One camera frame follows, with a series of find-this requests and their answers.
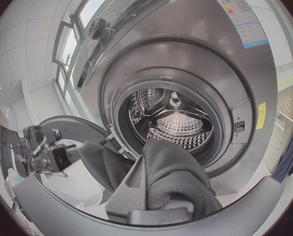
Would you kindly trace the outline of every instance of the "wall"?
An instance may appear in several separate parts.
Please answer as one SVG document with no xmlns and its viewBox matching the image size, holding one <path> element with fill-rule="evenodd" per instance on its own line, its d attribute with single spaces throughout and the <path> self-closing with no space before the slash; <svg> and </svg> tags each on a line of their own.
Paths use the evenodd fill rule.
<svg viewBox="0 0 293 236">
<path fill-rule="evenodd" d="M 24 119 L 23 119 L 23 127 L 28 127 L 28 126 L 32 126 L 33 122 L 30 119 L 30 115 L 28 113 L 27 107 L 26 107 L 26 103 L 25 103 L 25 99 L 21 98 L 20 100 L 18 100 L 17 102 L 13 103 L 11 105 L 11 108 L 22 112 Z"/>
<path fill-rule="evenodd" d="M 65 115 L 52 86 L 35 91 L 29 97 L 38 124 L 50 117 Z"/>
</svg>

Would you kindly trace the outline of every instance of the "blue label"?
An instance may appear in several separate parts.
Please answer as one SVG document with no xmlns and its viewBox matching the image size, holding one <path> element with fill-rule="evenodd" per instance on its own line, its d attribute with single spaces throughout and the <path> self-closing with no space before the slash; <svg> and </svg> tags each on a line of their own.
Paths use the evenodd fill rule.
<svg viewBox="0 0 293 236">
<path fill-rule="evenodd" d="M 244 48 L 269 44 L 267 36 L 245 0 L 216 0 L 235 26 Z"/>
</svg>

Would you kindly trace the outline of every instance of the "white plastic basket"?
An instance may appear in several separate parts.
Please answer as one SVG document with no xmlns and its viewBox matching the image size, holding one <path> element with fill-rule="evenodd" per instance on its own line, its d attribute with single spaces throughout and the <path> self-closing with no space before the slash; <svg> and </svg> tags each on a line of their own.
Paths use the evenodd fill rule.
<svg viewBox="0 0 293 236">
<path fill-rule="evenodd" d="M 293 85 L 278 94 L 277 116 L 264 160 L 273 173 L 293 134 Z"/>
</svg>

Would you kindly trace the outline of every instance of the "yellow warning sticker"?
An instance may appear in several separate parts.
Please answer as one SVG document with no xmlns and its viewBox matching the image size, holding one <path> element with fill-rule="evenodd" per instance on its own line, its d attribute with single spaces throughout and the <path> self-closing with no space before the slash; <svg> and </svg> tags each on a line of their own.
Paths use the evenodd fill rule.
<svg viewBox="0 0 293 236">
<path fill-rule="evenodd" d="M 258 122 L 256 129 L 261 129 L 265 123 L 265 117 L 266 117 L 266 103 L 262 103 L 258 106 L 259 109 L 259 116 L 258 116 Z"/>
</svg>

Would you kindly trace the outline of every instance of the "ceiling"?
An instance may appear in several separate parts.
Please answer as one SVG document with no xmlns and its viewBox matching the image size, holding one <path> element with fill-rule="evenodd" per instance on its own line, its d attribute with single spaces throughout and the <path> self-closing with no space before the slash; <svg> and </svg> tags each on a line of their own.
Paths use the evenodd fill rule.
<svg viewBox="0 0 293 236">
<path fill-rule="evenodd" d="M 52 53 L 60 22 L 72 0 L 13 0 L 0 18 L 0 103 L 52 84 Z"/>
</svg>

